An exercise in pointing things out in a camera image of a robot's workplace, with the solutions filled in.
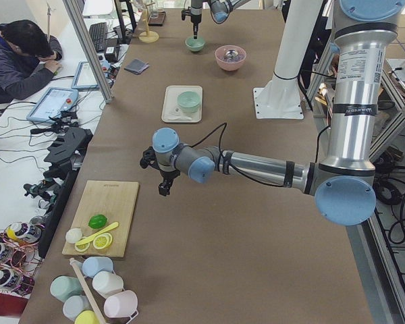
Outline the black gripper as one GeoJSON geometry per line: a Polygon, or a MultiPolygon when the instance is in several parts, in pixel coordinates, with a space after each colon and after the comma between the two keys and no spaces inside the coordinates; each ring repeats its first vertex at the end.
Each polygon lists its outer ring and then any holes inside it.
{"type": "Polygon", "coordinates": [[[198,38],[198,27],[202,20],[202,7],[190,7],[190,18],[192,22],[193,39],[198,38]]]}
{"type": "Polygon", "coordinates": [[[173,181],[180,175],[179,170],[174,171],[160,171],[163,181],[159,184],[159,194],[162,196],[170,195],[170,189],[173,186],[173,181]]]}

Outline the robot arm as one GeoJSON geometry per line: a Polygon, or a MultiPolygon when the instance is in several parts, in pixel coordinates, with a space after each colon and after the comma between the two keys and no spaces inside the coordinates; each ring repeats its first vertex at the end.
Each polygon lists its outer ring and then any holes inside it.
{"type": "Polygon", "coordinates": [[[222,24],[227,20],[233,10],[248,3],[248,0],[191,0],[190,7],[182,10],[182,20],[185,20],[187,16],[190,17],[193,39],[198,38],[198,26],[202,21],[204,3],[208,4],[213,21],[216,24],[222,24]]]}
{"type": "MultiPolygon", "coordinates": [[[[323,1],[291,1],[272,80],[254,88],[257,118],[298,117],[293,91],[323,1]]],[[[385,49],[397,37],[405,1],[334,1],[334,43],[340,50],[327,156],[308,165],[221,150],[219,144],[195,149],[180,142],[171,128],[157,130],[140,166],[160,171],[159,194],[167,196],[173,180],[186,174],[205,183],[214,171],[238,173],[274,187],[297,188],[315,197],[320,213],[340,225],[367,220],[376,204],[375,167],[369,160],[385,49]]]]}

